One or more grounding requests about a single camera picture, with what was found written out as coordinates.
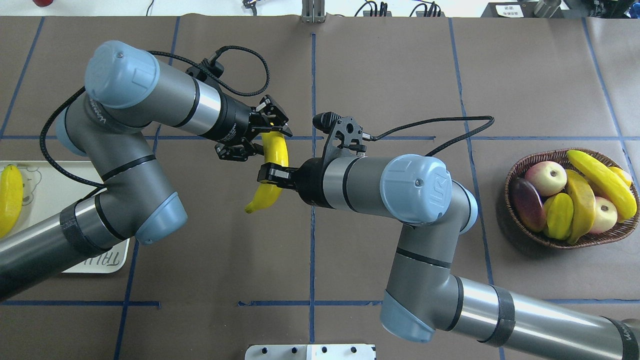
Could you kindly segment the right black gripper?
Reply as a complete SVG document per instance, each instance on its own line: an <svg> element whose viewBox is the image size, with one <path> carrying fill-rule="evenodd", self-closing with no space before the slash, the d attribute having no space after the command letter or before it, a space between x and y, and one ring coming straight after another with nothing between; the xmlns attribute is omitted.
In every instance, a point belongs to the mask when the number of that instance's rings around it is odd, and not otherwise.
<svg viewBox="0 0 640 360"><path fill-rule="evenodd" d="M323 191L323 160L308 159L302 166L289 167L279 164L262 164L257 181L280 189L295 190L307 205L328 208Z"/></svg>

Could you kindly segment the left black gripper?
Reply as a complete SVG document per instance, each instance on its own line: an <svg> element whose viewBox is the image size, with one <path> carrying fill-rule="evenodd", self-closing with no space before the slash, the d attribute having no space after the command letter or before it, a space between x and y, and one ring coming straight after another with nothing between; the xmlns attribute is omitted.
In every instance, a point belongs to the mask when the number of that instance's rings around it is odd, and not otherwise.
<svg viewBox="0 0 640 360"><path fill-rule="evenodd" d="M255 131L250 123L252 119L255 120ZM284 109L270 95L263 96L255 108L231 96L222 95L218 119L205 137L218 142L215 152L220 160L246 162L249 157L265 155L262 145L251 142L259 133L278 132L292 137L289 121Z"/></svg>

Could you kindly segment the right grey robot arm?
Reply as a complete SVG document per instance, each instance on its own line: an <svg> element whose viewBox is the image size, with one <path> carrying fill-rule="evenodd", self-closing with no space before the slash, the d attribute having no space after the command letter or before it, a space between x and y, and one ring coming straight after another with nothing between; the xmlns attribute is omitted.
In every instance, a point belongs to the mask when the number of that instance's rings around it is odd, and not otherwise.
<svg viewBox="0 0 640 360"><path fill-rule="evenodd" d="M400 221L381 309L396 337L429 342L436 330L553 360L637 360L639 327L566 309L451 273L458 238L478 206L439 159L311 158L294 168L266 162L258 181L296 191L309 205Z"/></svg>

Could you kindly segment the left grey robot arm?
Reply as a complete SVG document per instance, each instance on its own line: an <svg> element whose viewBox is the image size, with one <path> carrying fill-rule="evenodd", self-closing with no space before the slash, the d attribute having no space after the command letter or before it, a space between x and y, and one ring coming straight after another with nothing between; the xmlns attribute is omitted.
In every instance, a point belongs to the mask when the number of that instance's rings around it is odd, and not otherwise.
<svg viewBox="0 0 640 360"><path fill-rule="evenodd" d="M234 98L244 92L221 80L215 55L196 63L117 40L101 44L89 60L84 86L53 112L39 136L55 125L58 140L87 157L102 182L60 213L1 242L0 292L5 301L126 239L153 244L185 225L187 214L142 130L153 122L216 142L218 157L244 162L265 155L253 139L266 133L288 137L288 117L270 97L249 106Z"/></svg>

